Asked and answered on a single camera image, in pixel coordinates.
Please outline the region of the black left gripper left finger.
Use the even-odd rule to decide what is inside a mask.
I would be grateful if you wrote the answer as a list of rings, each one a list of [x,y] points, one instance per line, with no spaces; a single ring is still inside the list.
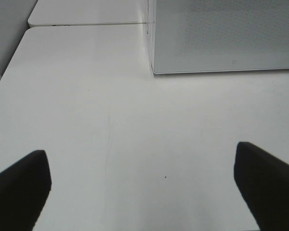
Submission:
[[[35,150],[0,173],[0,231],[31,231],[51,191],[46,152]]]

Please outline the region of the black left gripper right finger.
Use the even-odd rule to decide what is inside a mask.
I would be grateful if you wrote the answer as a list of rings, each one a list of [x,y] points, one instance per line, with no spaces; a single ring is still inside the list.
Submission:
[[[289,164],[241,141],[234,180],[260,230],[289,231]]]

